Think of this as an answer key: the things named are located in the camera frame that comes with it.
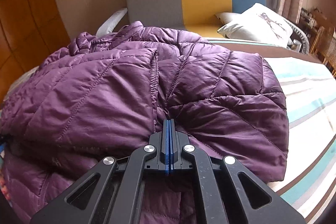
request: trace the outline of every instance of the purple fabric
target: purple fabric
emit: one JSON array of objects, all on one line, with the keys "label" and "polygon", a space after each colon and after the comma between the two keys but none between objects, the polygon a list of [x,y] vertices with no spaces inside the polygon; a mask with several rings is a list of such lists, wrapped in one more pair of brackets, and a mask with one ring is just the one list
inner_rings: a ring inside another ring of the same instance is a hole
[{"label": "purple fabric", "polygon": [[[14,210],[28,223],[104,156],[147,144],[165,118],[210,156],[233,155],[264,182],[283,180],[288,118],[268,63],[135,22],[102,39],[82,33],[5,102],[0,133],[14,141],[3,170]],[[140,223],[195,223],[189,181],[147,182]]]}]

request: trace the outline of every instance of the brown stripe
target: brown stripe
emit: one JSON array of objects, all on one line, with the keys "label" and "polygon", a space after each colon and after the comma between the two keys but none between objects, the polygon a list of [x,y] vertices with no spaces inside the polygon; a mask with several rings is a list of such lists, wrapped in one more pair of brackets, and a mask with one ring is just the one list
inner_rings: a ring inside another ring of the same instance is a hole
[{"label": "brown stripe", "polygon": [[330,196],[332,190],[335,188],[335,184],[336,184],[336,179],[334,179],[334,181],[332,182],[331,186],[329,187],[328,191],[325,193],[325,195],[323,196],[323,198],[320,200],[320,202],[316,205],[316,207],[310,212],[310,214],[305,218],[306,223],[308,223],[313,217],[314,215],[317,214],[317,212],[319,211],[319,209],[321,209],[321,207],[323,206],[323,204],[325,203],[325,201],[328,199],[328,197]]},{"label": "brown stripe", "polygon": [[314,160],[314,162],[306,170],[304,170],[300,175],[298,175],[294,180],[289,182],[287,185],[282,187],[280,190],[277,190],[277,194],[282,195],[283,193],[287,192],[290,188],[292,188],[296,183],[298,183],[301,179],[303,179],[303,177],[307,175],[315,167],[315,165],[320,161],[320,159],[324,156],[327,150],[334,143],[335,139],[336,139],[336,135],[334,136],[334,138],[332,138],[332,140],[328,143],[328,145],[325,147],[322,153],[316,158],[316,160]]}]

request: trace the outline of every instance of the pillow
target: pillow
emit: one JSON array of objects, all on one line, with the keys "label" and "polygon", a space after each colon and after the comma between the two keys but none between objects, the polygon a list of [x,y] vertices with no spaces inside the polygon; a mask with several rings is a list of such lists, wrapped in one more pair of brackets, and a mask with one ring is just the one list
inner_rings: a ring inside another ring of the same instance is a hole
[{"label": "pillow", "polygon": [[216,17],[221,21],[221,23],[223,25],[226,25],[227,23],[230,23],[231,21],[233,21],[234,19],[236,19],[237,17],[240,17],[241,14],[237,14],[237,13],[220,13],[220,14],[216,14]]},{"label": "pillow", "polygon": [[286,48],[293,30],[282,16],[256,3],[217,32],[225,38],[252,40]]}]

